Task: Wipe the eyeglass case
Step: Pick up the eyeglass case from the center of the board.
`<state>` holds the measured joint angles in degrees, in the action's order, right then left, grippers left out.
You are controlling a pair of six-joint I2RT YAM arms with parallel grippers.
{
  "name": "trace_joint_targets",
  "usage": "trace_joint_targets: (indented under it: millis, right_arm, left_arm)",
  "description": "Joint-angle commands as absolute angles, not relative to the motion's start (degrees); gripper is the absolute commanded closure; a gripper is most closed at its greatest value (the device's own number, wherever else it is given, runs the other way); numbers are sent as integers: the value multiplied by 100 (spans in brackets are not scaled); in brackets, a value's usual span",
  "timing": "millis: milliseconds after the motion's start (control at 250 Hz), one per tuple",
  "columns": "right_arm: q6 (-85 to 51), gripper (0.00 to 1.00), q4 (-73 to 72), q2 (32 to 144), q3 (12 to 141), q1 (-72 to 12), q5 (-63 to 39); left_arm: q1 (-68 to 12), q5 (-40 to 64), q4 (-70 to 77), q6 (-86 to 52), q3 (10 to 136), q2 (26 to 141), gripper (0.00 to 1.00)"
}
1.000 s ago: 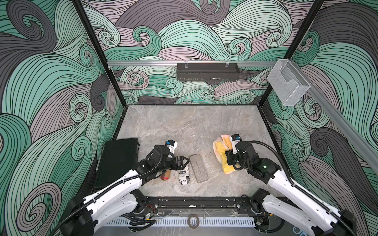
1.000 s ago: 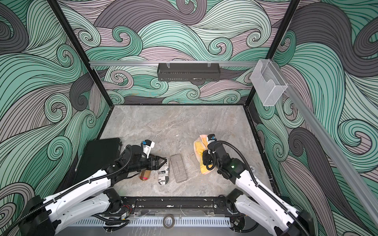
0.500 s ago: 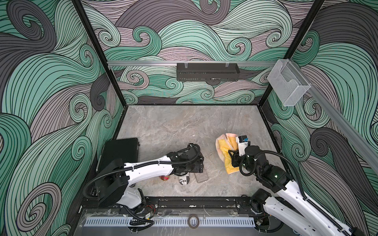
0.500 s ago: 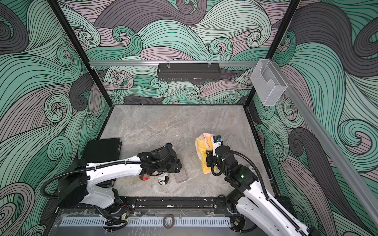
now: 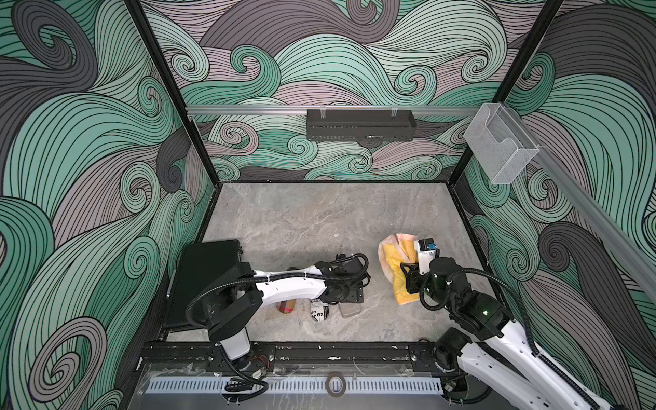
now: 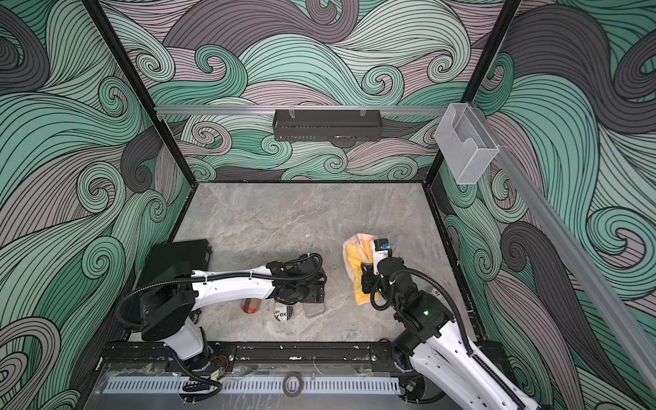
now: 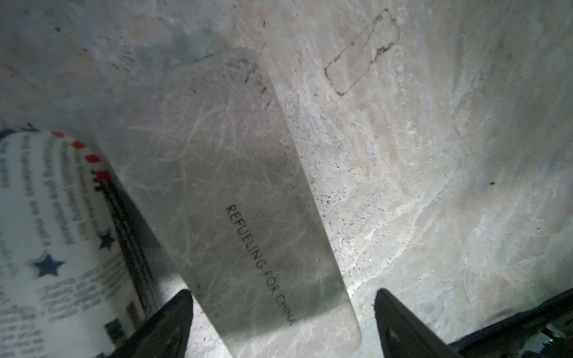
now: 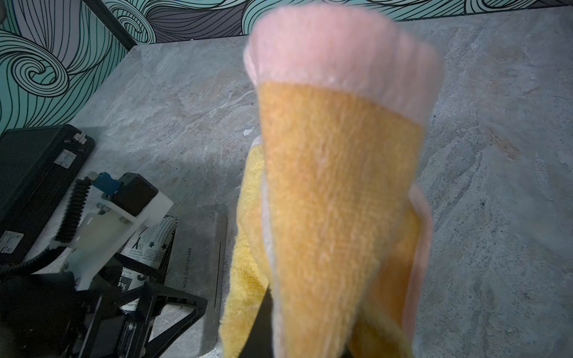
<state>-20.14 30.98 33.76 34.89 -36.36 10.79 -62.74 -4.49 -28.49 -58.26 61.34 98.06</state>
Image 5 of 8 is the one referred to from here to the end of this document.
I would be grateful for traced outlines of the yellow pink microfiber cloth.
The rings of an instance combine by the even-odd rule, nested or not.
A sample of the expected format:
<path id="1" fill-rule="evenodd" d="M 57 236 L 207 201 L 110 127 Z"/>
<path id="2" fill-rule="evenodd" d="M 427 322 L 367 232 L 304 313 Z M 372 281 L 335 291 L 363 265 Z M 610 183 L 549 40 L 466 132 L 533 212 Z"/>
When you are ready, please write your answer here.
<path id="1" fill-rule="evenodd" d="M 414 243 L 418 238 L 409 234 L 393 234 L 379 244 L 379 262 L 384 276 L 392 285 L 392 291 L 399 305 L 406 305 L 420 300 L 419 294 L 407 291 L 407 280 L 401 271 L 401 265 L 417 264 L 418 253 Z"/>

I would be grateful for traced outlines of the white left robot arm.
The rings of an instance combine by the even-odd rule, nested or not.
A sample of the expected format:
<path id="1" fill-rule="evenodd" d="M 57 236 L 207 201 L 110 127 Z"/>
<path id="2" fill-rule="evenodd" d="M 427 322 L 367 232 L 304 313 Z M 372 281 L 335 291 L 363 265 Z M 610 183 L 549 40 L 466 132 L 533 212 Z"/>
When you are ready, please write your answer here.
<path id="1" fill-rule="evenodd" d="M 186 307 L 186 320 L 205 329 L 229 360 L 240 360 L 252 354 L 247 325 L 259 309 L 298 299 L 329 306 L 351 303 L 351 294 L 370 280 L 368 267 L 362 253 L 282 272 L 254 270 L 249 263 L 239 262 L 193 297 Z"/>

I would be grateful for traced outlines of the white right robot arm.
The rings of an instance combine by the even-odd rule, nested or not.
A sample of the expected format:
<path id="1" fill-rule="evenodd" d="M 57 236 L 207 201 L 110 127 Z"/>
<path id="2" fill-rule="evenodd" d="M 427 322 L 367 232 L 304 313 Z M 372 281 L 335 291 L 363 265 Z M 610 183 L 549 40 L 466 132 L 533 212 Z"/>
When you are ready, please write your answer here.
<path id="1" fill-rule="evenodd" d="M 457 325 L 432 343 L 438 369 L 453 375 L 445 400 L 475 404 L 495 391 L 518 409 L 614 407 L 538 346 L 528 311 L 508 283 L 447 257 L 400 268 L 421 305 L 446 310 Z"/>

